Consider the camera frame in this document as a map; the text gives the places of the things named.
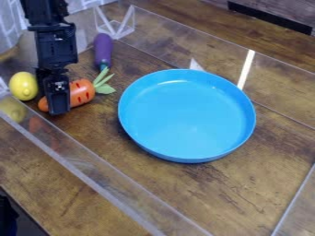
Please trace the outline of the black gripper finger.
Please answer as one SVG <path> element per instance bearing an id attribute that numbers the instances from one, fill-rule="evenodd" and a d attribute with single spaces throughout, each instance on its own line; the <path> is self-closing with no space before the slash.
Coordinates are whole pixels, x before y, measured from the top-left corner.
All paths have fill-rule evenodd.
<path id="1" fill-rule="evenodd" d="M 65 75 L 49 75 L 44 79 L 44 95 L 50 115 L 58 115 L 70 110 L 70 85 Z"/>
<path id="2" fill-rule="evenodd" d="M 42 68 L 36 69 L 36 79 L 38 84 L 38 94 L 44 95 L 44 78 L 46 77 L 46 71 Z"/>

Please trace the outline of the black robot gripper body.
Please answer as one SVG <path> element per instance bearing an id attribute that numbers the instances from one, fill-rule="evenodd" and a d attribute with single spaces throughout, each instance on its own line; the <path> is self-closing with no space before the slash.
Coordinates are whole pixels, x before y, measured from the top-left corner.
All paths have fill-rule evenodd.
<path id="1" fill-rule="evenodd" d="M 62 73 L 66 65 L 77 63 L 74 24 L 34 25 L 28 29 L 34 32 L 37 76 L 46 77 Z"/>

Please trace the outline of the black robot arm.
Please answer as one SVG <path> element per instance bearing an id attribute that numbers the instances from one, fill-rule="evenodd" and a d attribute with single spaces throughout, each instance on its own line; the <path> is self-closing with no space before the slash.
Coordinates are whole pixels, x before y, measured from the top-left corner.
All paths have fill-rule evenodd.
<path id="1" fill-rule="evenodd" d="M 66 65 L 76 64 L 76 26 L 65 0 L 20 0 L 29 31 L 34 32 L 37 50 L 36 78 L 48 112 L 58 115 L 70 110 L 70 85 Z"/>

